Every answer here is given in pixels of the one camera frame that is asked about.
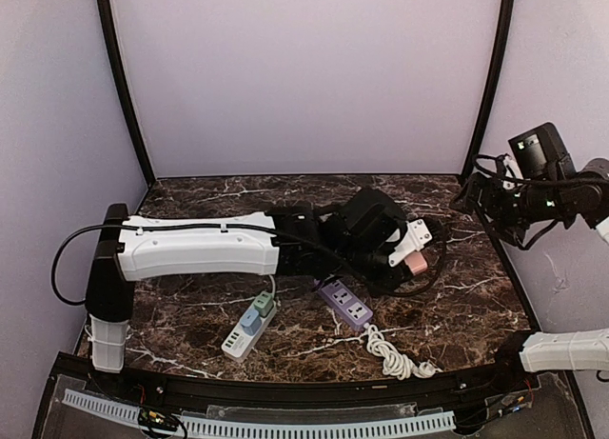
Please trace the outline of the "pink plug adapter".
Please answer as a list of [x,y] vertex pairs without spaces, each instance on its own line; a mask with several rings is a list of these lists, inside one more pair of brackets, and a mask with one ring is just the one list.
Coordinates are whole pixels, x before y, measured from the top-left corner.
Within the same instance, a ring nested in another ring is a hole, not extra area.
[[404,258],[404,262],[414,276],[418,276],[428,269],[427,261],[419,251],[413,251]]

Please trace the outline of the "purple power strip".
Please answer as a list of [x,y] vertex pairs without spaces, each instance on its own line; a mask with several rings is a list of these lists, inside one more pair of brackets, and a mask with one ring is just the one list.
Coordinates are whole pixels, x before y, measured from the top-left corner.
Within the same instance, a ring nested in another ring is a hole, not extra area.
[[372,322],[373,311],[340,280],[314,284],[324,301],[355,331]]

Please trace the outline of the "green plug adapter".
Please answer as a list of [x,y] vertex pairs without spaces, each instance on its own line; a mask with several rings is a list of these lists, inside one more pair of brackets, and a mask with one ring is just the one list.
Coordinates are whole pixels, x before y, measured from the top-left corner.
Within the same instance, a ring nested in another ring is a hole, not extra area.
[[267,317],[275,306],[274,294],[268,291],[259,293],[253,301],[253,308],[263,318]]

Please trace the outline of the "blue plug adapter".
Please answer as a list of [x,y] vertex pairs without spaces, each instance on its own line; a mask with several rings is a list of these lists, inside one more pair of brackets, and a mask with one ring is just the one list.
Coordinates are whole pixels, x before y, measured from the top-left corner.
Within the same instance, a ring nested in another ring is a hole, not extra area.
[[254,336],[262,325],[260,313],[256,309],[248,309],[240,318],[240,326],[248,336]]

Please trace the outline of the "white power strip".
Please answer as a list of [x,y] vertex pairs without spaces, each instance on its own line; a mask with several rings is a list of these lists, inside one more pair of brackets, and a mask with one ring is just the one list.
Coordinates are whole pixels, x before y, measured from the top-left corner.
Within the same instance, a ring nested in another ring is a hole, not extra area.
[[239,319],[237,324],[221,345],[221,350],[223,351],[224,355],[234,362],[243,363],[255,345],[258,343],[259,339],[265,333],[276,312],[277,305],[267,317],[263,318],[260,316],[262,325],[257,334],[254,336],[248,336],[244,333],[242,327],[240,326]]

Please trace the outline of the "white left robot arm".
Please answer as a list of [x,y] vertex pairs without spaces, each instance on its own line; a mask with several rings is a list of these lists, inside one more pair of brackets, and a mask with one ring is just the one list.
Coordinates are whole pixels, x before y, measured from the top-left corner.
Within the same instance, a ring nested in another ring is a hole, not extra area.
[[135,283],[154,277],[202,273],[310,276],[349,275],[386,291],[411,275],[405,258],[425,240],[403,212],[382,204],[349,217],[320,215],[309,205],[213,219],[153,219],[108,208],[103,223],[76,230],[54,255],[50,283],[59,294],[61,255],[77,237],[98,232],[84,299],[61,302],[86,309],[91,322],[91,363],[119,373],[125,365],[127,328]]

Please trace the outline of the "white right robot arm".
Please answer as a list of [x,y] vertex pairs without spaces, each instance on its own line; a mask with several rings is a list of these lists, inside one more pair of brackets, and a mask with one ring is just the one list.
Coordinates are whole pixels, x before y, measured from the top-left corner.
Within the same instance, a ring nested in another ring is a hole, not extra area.
[[476,213],[508,245],[539,328],[504,346],[523,372],[608,369],[608,163],[596,159],[570,177],[544,165],[537,177],[472,173],[451,201]]

